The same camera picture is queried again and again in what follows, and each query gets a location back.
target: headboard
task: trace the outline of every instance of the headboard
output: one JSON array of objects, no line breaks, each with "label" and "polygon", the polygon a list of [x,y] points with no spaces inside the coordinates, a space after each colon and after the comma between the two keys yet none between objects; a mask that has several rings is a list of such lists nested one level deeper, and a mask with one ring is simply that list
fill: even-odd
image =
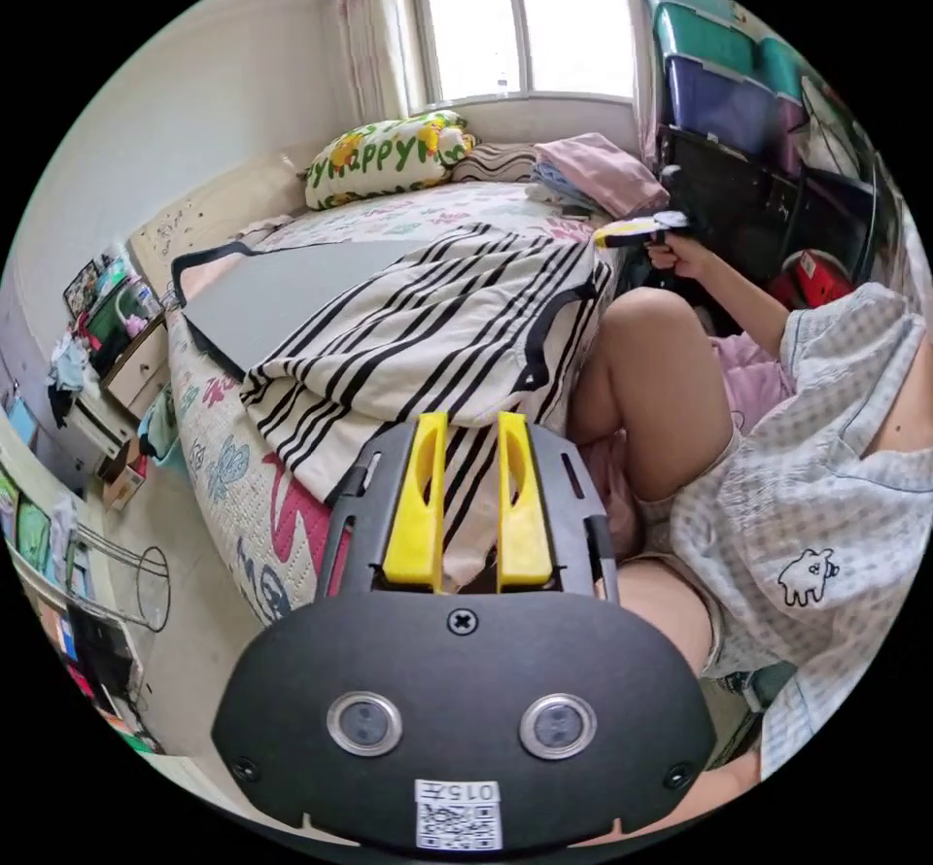
[{"label": "headboard", "polygon": [[171,282],[172,260],[182,253],[220,246],[243,227],[306,208],[297,173],[325,142],[290,146],[212,179],[162,208],[129,238],[129,250],[156,297]]}]

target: black and white striped blanket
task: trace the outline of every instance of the black and white striped blanket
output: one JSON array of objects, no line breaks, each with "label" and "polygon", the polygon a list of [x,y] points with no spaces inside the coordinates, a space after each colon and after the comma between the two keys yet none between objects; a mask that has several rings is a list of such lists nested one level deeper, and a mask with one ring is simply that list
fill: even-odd
[{"label": "black and white striped blanket", "polygon": [[327,502],[370,438],[447,411],[444,569],[463,584],[496,542],[497,414],[563,429],[611,274],[588,242],[459,226],[316,311],[243,404]]}]

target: woman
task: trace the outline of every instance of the woman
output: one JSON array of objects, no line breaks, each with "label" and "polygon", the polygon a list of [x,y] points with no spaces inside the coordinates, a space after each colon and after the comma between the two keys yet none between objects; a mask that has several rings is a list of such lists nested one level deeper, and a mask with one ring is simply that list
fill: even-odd
[{"label": "woman", "polygon": [[[649,247],[697,280],[794,384],[742,436],[706,332],[679,296],[638,289],[607,311],[570,404],[580,445],[626,432],[647,526],[618,573],[623,607],[697,675],[787,661],[758,745],[704,772],[648,830],[767,777],[832,715],[877,653],[933,523],[933,339],[880,285],[790,312],[696,242]],[[621,827],[594,842],[624,838]]]}]

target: checkered pajamas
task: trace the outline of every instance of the checkered pajamas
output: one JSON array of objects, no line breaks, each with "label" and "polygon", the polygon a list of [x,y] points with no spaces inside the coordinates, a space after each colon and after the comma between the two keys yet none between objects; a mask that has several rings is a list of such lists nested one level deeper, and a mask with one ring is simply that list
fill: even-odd
[{"label": "checkered pajamas", "polygon": [[924,331],[900,295],[876,284],[793,312],[780,359],[796,394],[736,435],[674,498],[667,524],[649,530],[649,543],[662,538],[662,553],[708,594],[716,644],[707,675],[797,668],[765,713],[762,778],[864,674],[929,538],[933,449],[861,459]]}]

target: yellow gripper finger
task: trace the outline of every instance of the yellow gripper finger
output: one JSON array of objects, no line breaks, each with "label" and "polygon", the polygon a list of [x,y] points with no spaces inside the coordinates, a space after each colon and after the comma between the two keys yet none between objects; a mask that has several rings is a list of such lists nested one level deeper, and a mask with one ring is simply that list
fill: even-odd
[{"label": "yellow gripper finger", "polygon": [[446,450],[446,412],[421,415],[382,563],[382,572],[390,583],[441,592]]},{"label": "yellow gripper finger", "polygon": [[[512,480],[517,498],[512,504]],[[497,591],[543,586],[553,572],[544,506],[524,415],[499,415]]]}]

